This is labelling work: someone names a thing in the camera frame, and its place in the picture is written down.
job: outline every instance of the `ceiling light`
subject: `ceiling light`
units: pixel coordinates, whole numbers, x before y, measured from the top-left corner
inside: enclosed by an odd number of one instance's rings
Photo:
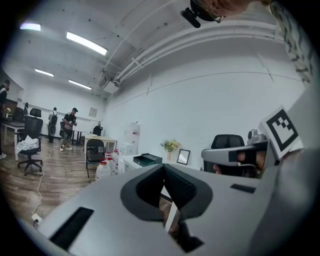
[[[78,83],[78,82],[75,82],[75,81],[72,81],[72,80],[69,80],[69,82],[70,82],[71,84],[75,84],[75,85],[77,85],[77,86],[81,86],[81,87],[83,87],[83,88],[86,88],[86,89],[88,89],[88,90],[91,90],[91,87],[86,86],[86,85],[83,85],[83,84],[81,84],[81,83]]]
[[[39,69],[35,69],[35,72],[38,72],[38,73],[41,73],[41,74],[44,74],[44,75],[47,75],[47,76],[50,76],[50,77],[53,77],[53,76],[54,76],[53,74],[50,74],[50,73],[41,71],[41,70],[39,70]]]
[[[87,39],[84,39],[76,34],[72,34],[70,32],[67,32],[66,38],[69,40],[75,41],[83,46],[89,47],[90,49],[92,49],[102,55],[106,55],[106,53],[107,53],[107,49],[95,44],[94,42],[91,42]]]
[[[33,24],[33,23],[23,23],[20,26],[21,30],[37,30],[41,31],[41,25],[40,24]]]

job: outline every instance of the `wooden floor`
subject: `wooden floor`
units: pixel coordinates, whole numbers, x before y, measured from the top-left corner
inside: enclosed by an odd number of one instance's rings
[[[16,216],[33,224],[31,216],[40,199],[37,188],[43,173],[33,165],[27,169],[27,176],[24,176],[26,165],[22,164],[18,168],[15,160],[13,131],[8,128],[7,145],[4,145],[4,129],[1,130],[2,151],[7,154],[5,159],[0,160],[2,192]],[[89,170],[90,178],[87,176],[84,145],[73,145],[73,150],[60,152],[59,143],[57,138],[54,138],[54,144],[48,143],[48,139],[43,136],[40,155],[32,157],[43,160],[42,169],[45,173],[39,188],[43,200],[36,211],[41,218],[45,218],[58,205],[95,180],[97,165],[91,165],[90,168],[94,170]],[[19,155],[19,161],[25,158]]]

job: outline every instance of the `desk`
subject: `desk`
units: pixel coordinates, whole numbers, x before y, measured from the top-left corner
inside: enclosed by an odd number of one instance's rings
[[[86,160],[86,153],[87,153],[87,142],[88,140],[100,140],[103,142],[104,147],[106,148],[105,151],[107,152],[109,149],[109,143],[113,143],[113,150],[116,149],[117,141],[110,137],[104,137],[104,136],[93,136],[92,134],[87,134],[84,137],[84,160]]]
[[[133,155],[123,155],[121,156],[121,159],[124,162],[124,171],[128,172],[130,171],[130,169],[138,169],[138,168],[142,168],[141,165],[137,164],[136,162],[134,162],[134,157],[138,157],[141,156],[141,154],[133,154]],[[167,161],[165,158],[162,158],[162,163],[163,164],[171,164],[171,165],[179,165],[179,166],[183,166],[183,167],[187,167],[187,168],[191,168],[194,169],[195,171],[200,171],[200,166],[196,166],[196,165],[185,165],[185,164],[181,164],[181,163],[177,163],[177,161]],[[166,190],[165,187],[163,187],[163,189],[161,190],[161,194],[170,198],[171,196],[169,195],[168,191]],[[165,230],[168,232],[172,222],[174,221],[175,215],[177,212],[177,206],[174,202],[172,202],[171,208],[170,208],[170,212],[169,212],[169,216],[168,219],[166,221],[165,224]]]
[[[73,130],[73,132],[72,132],[72,145],[74,144],[75,132],[77,132],[77,135],[76,135],[76,145],[78,146],[78,144],[79,144],[79,145],[81,144],[81,136],[82,136],[82,133],[86,133],[86,131],[83,131],[83,130]]]
[[[2,121],[2,124],[4,126],[4,145],[7,145],[7,128],[11,128],[14,130],[14,133],[17,133],[19,130],[23,130],[25,128],[25,124],[23,122],[6,122]],[[17,153],[17,135],[14,134],[14,154],[15,154],[15,160],[19,161],[18,153]]]

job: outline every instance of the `flower vase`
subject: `flower vase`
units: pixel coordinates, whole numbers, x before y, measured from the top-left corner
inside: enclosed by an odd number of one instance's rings
[[[168,161],[171,161],[171,160],[172,160],[172,159],[171,159],[171,152],[168,152],[168,153],[167,153],[166,159],[167,159]]]

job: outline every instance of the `hand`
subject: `hand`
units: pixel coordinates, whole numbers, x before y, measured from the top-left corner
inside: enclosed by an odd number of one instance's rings
[[[256,163],[255,164],[256,164],[257,169],[259,169],[260,171],[262,171],[264,168],[266,154],[267,154],[266,151],[257,151],[256,152]],[[243,162],[245,160],[246,160],[245,152],[239,153],[238,154],[238,161]],[[215,164],[213,166],[213,169],[215,170],[216,174],[221,174],[221,169],[217,164]]]

